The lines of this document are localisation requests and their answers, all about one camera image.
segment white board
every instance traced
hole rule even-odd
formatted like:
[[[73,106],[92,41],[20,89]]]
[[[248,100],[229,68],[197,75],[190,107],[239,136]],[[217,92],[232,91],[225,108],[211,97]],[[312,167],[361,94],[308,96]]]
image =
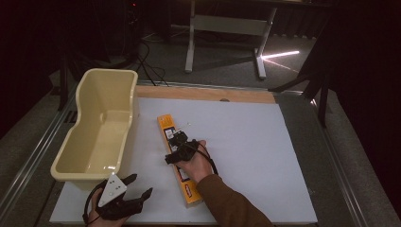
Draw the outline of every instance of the white board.
[[[277,104],[139,98],[135,138],[128,138],[123,169],[137,173],[127,198],[153,187],[141,214],[128,223],[216,223],[204,203],[185,208],[173,169],[165,162],[166,146],[157,116],[172,114],[189,139],[206,140],[220,177],[245,195],[273,223],[317,222],[305,180]],[[89,191],[66,183],[51,222],[82,222]]]

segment dark floor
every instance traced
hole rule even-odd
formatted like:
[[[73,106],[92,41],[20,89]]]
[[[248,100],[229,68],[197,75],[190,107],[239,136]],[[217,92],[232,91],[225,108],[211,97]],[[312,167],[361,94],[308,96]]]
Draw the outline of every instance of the dark floor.
[[[197,35],[193,72],[186,74],[184,66],[187,38],[184,34],[185,32],[174,36],[169,44],[160,42],[157,36],[146,37],[149,47],[146,62],[159,76],[149,67],[147,71],[155,81],[160,80],[164,71],[166,74],[163,79],[170,84],[179,82],[252,89],[273,88],[297,77],[314,44],[314,40],[303,38],[271,37],[265,48],[265,55],[294,50],[300,53],[266,61],[268,77],[261,80],[256,75],[253,49],[249,48],[249,44],[256,44],[254,39],[246,40],[241,45],[219,44],[206,42],[205,37],[208,41],[213,41],[213,36],[203,33]],[[147,48],[144,45],[141,45],[141,52],[145,56]],[[136,70],[137,67],[135,64],[131,69]],[[138,74],[141,80],[148,80],[143,68],[138,70]],[[51,78],[57,84],[58,72]],[[305,82],[291,90],[302,91],[304,88]],[[319,226],[401,226],[337,101],[336,94],[329,93],[327,129],[319,127],[314,108],[300,96],[283,94],[277,95],[276,99],[286,119]],[[62,189],[62,183],[56,183],[51,178],[49,167],[60,148],[63,136],[73,124],[61,123],[49,144],[41,141],[44,134],[49,134],[46,130],[49,125],[54,124],[54,117],[57,114],[60,117],[61,113],[57,112],[58,101],[58,96],[45,96],[0,141],[2,198],[12,194],[8,192],[8,188],[20,169],[23,169],[27,157],[40,146],[44,147],[40,162],[33,167],[33,174],[22,183],[25,189],[14,195],[15,203],[8,207],[7,216],[0,219],[1,226],[60,226],[49,223]]]

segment table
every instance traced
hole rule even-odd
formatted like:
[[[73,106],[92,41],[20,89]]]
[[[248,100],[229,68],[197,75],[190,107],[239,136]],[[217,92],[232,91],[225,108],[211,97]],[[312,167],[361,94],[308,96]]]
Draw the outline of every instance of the table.
[[[190,120],[193,126],[185,133],[208,141],[224,181],[274,223],[317,222],[284,119],[270,93],[147,86],[137,86],[137,92],[140,132],[128,139],[124,157],[127,162],[122,164],[121,171],[138,173],[128,197],[137,197],[150,186],[154,189],[143,212],[131,217],[128,223],[216,223],[204,203],[184,207],[173,171],[164,161],[166,148],[156,122],[160,114],[172,114],[178,126]],[[244,150],[251,150],[252,155],[243,158]],[[89,191],[66,183],[50,221],[81,223],[88,194]]]

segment sleeve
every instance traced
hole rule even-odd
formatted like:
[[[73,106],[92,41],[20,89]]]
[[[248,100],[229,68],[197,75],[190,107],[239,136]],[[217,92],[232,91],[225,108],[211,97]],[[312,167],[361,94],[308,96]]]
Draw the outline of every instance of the sleeve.
[[[202,179],[197,189],[213,217],[222,227],[273,226],[248,199],[227,186],[216,174]]]

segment yellow plastic box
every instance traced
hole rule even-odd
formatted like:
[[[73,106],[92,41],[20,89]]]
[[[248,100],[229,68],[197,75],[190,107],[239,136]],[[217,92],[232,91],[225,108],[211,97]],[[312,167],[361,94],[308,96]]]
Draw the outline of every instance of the yellow plastic box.
[[[91,69],[84,74],[76,92],[77,123],[51,167],[57,181],[91,189],[112,172],[118,175],[128,132],[137,128],[137,80],[131,70]]]

